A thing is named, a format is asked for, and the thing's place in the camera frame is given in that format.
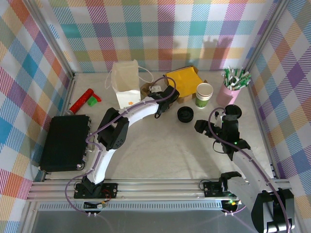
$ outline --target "red cylinder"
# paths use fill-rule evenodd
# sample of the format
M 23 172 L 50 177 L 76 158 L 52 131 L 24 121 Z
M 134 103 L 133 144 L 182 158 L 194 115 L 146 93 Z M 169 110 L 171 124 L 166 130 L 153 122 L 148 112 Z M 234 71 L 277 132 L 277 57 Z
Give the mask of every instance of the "red cylinder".
M 73 114 L 79 111 L 79 109 L 87 102 L 87 100 L 93 95 L 94 91 L 89 88 L 69 109 Z

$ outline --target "white table surface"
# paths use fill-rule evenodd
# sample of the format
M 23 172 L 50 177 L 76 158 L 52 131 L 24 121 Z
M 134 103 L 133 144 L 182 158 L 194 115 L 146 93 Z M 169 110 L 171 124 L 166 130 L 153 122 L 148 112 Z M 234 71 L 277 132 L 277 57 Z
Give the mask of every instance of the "white table surface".
M 155 79 L 163 72 L 152 72 Z M 131 178 L 219 178 L 228 171 L 240 171 L 226 154 L 216 153 L 212 149 L 213 139 L 197 133 L 194 129 L 196 120 L 208 120 L 210 112 L 218 107 L 216 96 L 222 84 L 219 71 L 200 71 L 202 80 L 207 80 L 214 88 L 214 94 L 204 109 L 194 104 L 194 99 L 183 104 L 175 102 L 159 119 L 147 116 L 133 124 L 125 143 L 115 152 L 106 171 L 106 179 Z M 147 72 L 140 72 L 142 78 L 149 79 Z M 72 96 L 73 104 L 88 88 L 92 88 L 102 102 L 93 107 L 85 104 L 78 114 L 87 114 L 92 119 L 91 131 L 95 131 L 106 111 L 110 107 L 119 109 L 117 97 L 112 88 L 104 87 L 107 73 L 81 73 L 76 76 L 76 87 Z M 162 90 L 165 84 L 160 81 Z M 253 106 L 246 88 L 242 89 L 236 102 L 242 109 L 239 119 L 240 137 L 247 140 L 256 158 L 272 177 L 270 163 L 256 121 Z M 189 106 L 194 110 L 190 123 L 182 123 L 177 118 L 177 110 Z M 72 178 L 77 172 L 54 172 L 51 178 Z

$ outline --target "paper cup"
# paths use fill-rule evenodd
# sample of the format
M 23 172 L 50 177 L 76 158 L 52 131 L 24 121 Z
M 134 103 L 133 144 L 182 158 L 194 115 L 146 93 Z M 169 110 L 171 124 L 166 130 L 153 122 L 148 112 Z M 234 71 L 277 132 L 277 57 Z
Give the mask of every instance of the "paper cup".
M 213 95 L 213 87 L 208 84 L 208 83 L 201 83 L 198 85 L 198 87 L 196 88 L 196 98 L 195 98 L 195 105 L 198 108 L 204 108 L 209 99 L 212 97 Z

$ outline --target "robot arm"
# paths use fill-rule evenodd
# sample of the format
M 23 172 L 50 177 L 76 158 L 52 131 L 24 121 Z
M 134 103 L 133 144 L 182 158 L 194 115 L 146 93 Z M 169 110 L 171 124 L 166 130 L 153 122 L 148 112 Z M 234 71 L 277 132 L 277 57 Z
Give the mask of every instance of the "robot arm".
M 240 138 L 238 118 L 242 115 L 241 109 L 236 105 L 228 105 L 224 113 L 215 113 L 216 123 L 210 123 L 214 133 L 223 141 L 235 144 L 238 148 L 246 152 L 250 158 L 247 158 L 242 152 L 222 143 L 223 151 L 228 155 L 243 172 L 245 180 L 237 172 L 223 173 L 219 179 L 218 185 L 221 191 L 233 193 L 245 206 L 251 211 L 251 217 L 256 230 L 260 233 L 270 233 L 286 230 L 286 221 L 281 210 L 279 202 L 268 186 L 267 182 L 259 172 L 261 170 L 266 177 L 268 174 L 256 160 L 250 146 Z M 205 135 L 214 138 L 209 130 L 208 121 L 198 120 L 195 129 L 199 133 L 206 131 Z M 269 183 L 277 190 L 290 223 L 290 229 L 294 228 L 294 196 L 289 189 L 281 189 L 270 179 Z
M 94 170 L 82 178 L 81 185 L 76 185 L 74 197 L 102 197 L 102 189 L 107 167 L 114 152 L 125 142 L 128 128 L 135 122 L 148 115 L 154 114 L 156 119 L 159 118 L 163 112 L 166 112 L 169 109 L 170 104 L 173 103 L 178 96 L 179 92 L 174 90 L 173 87 L 168 86 L 164 92 L 151 93 L 143 101 L 135 104 L 138 105 L 137 108 L 134 108 L 130 112 L 128 112 L 127 109 L 108 109 L 99 125 L 99 128 L 107 125 L 116 117 L 119 118 L 114 122 L 114 124 L 109 125 L 102 131 L 98 132 L 96 140 L 104 150 L 98 154 L 99 157 L 95 156 L 92 162 L 92 167 L 94 167 L 97 159 L 98 163 L 96 167 L 94 167 Z
M 153 100 L 153 98 L 151 97 L 146 97 L 144 99 L 144 101 L 148 101 L 148 100 Z M 126 133 L 127 133 L 127 128 L 130 127 L 132 124 L 134 124 L 135 122 L 139 121 L 140 119 L 143 119 L 144 117 L 148 116 L 148 115 L 153 115 L 158 111 L 158 107 L 159 104 L 154 102 L 154 103 L 148 103 L 146 105 L 143 105 L 141 107 L 138 107 L 137 109 L 128 112 L 127 114 L 125 114 L 121 119 L 120 123 L 122 124 L 122 129 L 120 129 L 120 134 L 116 137 L 114 135 L 114 137 L 116 138 L 116 140 L 114 142 L 110 142 L 110 145 L 108 145 L 108 143 L 104 141 L 105 139 L 105 134 L 107 132 L 100 132 L 99 136 L 98 136 L 98 142 L 100 143 L 102 148 L 106 148 L 106 150 L 103 150 L 101 155 L 100 155 L 100 159 L 98 161 L 98 165 L 96 167 L 96 169 L 91 172 L 90 174 L 88 174 L 87 178 L 94 184 L 98 184 L 100 182 L 102 182 L 105 179 L 105 173 L 108 167 L 108 164 L 114 154 L 114 152 L 117 150 L 117 148 L 119 148 L 125 141 L 126 138 Z M 109 109 L 107 111 L 108 114 L 110 114 L 110 112 L 112 113 L 117 113 L 119 112 L 119 114 L 123 113 L 124 111 L 126 111 L 126 109 L 121 109 L 119 111 L 116 111 L 114 109 Z M 106 122 L 109 122 L 109 120 L 106 120 L 105 117 L 103 118 L 100 126 L 102 127 L 103 125 L 106 124 Z

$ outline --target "metal bracket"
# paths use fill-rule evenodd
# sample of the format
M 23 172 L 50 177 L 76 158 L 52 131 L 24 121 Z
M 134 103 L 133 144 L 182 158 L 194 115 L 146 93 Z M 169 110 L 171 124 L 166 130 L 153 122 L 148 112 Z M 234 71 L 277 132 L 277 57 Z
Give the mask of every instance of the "metal bracket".
M 115 199 L 117 197 L 117 193 L 117 183 L 103 183 L 101 192 L 96 197 L 93 194 L 90 194 L 82 183 L 77 183 L 73 197 L 75 199 Z
M 222 184 L 220 182 L 204 182 L 204 197 L 215 198 L 215 197 L 230 197 L 231 199 L 236 198 L 233 193 L 223 191 Z

